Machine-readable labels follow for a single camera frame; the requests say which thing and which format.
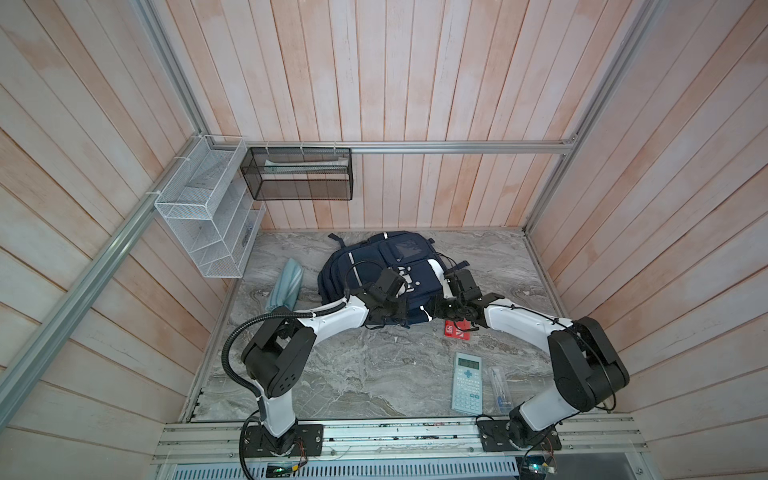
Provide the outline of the red small booklet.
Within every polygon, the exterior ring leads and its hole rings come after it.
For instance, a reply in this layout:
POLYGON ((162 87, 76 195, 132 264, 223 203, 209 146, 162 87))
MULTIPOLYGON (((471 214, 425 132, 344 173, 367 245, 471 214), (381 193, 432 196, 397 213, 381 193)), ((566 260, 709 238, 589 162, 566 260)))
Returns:
POLYGON ((471 338, 471 327, 472 324, 466 320, 445 320, 443 330, 444 336, 448 338, 469 341, 471 338))

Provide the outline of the light teal pencil pouch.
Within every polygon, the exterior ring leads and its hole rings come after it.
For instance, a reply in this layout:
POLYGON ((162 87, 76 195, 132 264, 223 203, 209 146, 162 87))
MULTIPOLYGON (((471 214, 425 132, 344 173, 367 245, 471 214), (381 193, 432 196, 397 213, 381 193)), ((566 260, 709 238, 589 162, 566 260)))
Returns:
POLYGON ((293 258, 289 258, 272 289, 266 304, 266 311, 280 308, 293 311, 302 288, 304 269, 293 258))

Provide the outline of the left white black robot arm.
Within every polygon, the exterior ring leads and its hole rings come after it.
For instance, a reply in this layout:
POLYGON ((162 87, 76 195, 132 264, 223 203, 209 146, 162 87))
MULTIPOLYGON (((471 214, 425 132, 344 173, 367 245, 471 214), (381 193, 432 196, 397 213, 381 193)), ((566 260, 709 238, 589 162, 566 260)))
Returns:
POLYGON ((342 297, 321 307, 293 312, 278 308, 265 316, 241 353, 247 388, 257 397, 263 431, 275 440, 297 424, 292 388, 300 379, 314 346, 368 321, 405 320, 410 273, 385 268, 374 282, 347 286, 342 297))

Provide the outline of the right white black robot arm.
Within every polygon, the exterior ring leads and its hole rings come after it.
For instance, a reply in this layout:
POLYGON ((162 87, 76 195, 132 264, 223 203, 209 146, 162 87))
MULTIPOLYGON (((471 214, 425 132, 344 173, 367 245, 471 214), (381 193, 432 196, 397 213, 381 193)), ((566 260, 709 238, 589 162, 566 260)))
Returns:
POLYGON ((628 370, 598 321, 551 317, 500 294, 484 294, 467 269, 452 269, 439 279, 444 293, 425 306, 431 316, 507 333, 550 356, 551 384, 509 413, 515 447, 540 444, 556 424, 614 401, 629 384, 628 370))

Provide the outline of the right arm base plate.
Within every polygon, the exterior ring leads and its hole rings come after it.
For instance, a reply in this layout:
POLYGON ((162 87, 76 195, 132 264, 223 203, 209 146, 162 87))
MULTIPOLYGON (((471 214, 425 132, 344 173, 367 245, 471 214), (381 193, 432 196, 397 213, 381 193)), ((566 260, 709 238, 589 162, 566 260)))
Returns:
POLYGON ((559 451, 562 442, 553 426, 533 431, 517 420, 481 417, 475 421, 484 452, 525 453, 529 449, 545 452, 559 451))

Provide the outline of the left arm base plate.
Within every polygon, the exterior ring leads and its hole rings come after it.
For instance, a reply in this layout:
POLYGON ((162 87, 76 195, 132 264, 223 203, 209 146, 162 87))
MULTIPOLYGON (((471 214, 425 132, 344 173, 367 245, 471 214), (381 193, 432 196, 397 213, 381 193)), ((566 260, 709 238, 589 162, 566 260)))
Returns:
POLYGON ((322 424, 296 424, 281 437, 260 424, 248 425, 241 431, 238 450, 242 458, 319 456, 323 437, 322 424))

